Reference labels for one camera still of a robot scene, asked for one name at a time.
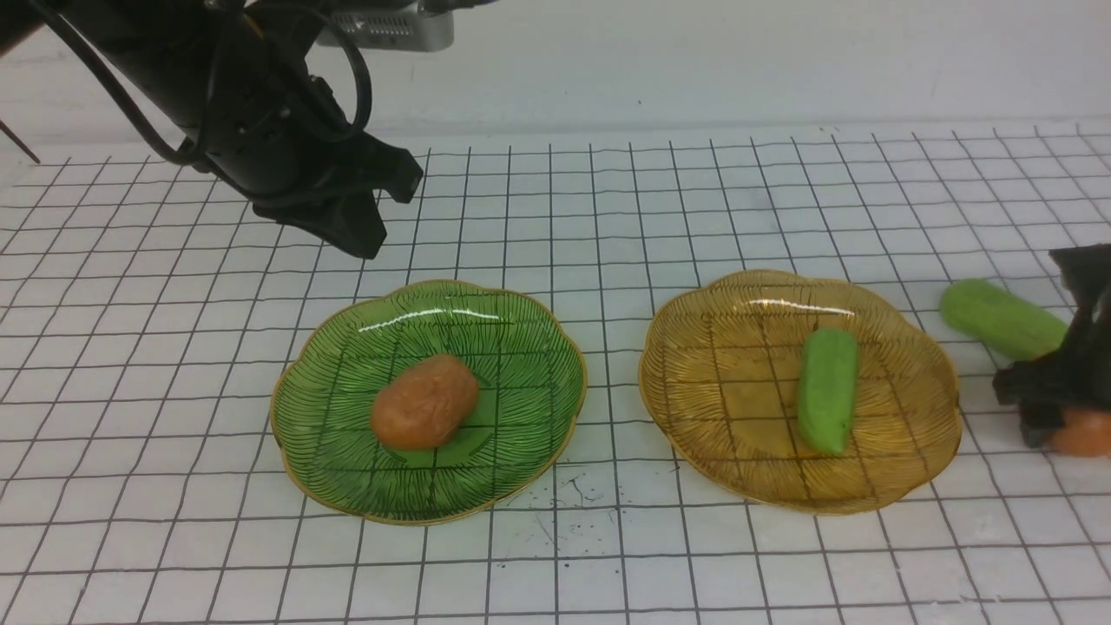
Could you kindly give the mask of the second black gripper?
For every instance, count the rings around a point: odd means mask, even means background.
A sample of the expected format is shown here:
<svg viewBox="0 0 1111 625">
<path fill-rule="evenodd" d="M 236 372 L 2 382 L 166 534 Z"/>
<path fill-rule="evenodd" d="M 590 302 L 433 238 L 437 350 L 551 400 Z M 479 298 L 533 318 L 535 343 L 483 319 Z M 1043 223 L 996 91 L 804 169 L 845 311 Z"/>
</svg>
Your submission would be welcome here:
<svg viewBox="0 0 1111 625">
<path fill-rule="evenodd" d="M 1110 403 L 1110 246 L 1052 250 L 1063 284 L 1075 298 L 1075 316 L 1055 351 L 995 373 L 1001 404 L 1015 404 L 1025 446 L 1048 446 L 1065 426 L 1062 406 L 1108 409 Z"/>
</svg>

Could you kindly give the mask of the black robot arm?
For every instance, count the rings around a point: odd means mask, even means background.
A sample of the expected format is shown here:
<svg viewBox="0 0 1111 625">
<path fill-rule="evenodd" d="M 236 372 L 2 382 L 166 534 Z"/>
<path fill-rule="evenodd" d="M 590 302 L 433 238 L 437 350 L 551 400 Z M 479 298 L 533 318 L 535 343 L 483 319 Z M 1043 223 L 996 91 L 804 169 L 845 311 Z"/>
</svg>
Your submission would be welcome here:
<svg viewBox="0 0 1111 625">
<path fill-rule="evenodd" d="M 376 194 L 412 201 L 422 169 L 366 131 L 373 90 L 362 48 L 424 50 L 376 33 L 338 1 L 4 1 L 3 50 L 48 26 L 156 153 L 216 174 L 258 216 L 358 260 L 386 243 Z M 1108 245 L 1052 250 L 1078 301 L 1065 331 L 984 280 L 960 280 L 942 317 L 1003 352 L 995 399 L 1028 447 L 1108 422 Z"/>
</svg>

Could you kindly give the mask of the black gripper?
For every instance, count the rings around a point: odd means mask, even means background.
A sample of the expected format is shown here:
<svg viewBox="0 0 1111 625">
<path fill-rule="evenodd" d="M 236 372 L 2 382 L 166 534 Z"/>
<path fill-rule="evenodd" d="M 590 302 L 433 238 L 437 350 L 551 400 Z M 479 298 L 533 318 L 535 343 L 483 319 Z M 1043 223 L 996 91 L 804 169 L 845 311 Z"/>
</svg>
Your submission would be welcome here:
<svg viewBox="0 0 1111 625">
<path fill-rule="evenodd" d="M 376 198 L 412 201 L 424 175 L 414 155 L 346 120 L 302 56 L 226 56 L 214 70 L 217 94 L 197 134 L 206 148 L 199 167 L 252 201 L 257 216 L 351 258 L 377 258 L 386 223 Z"/>
</svg>

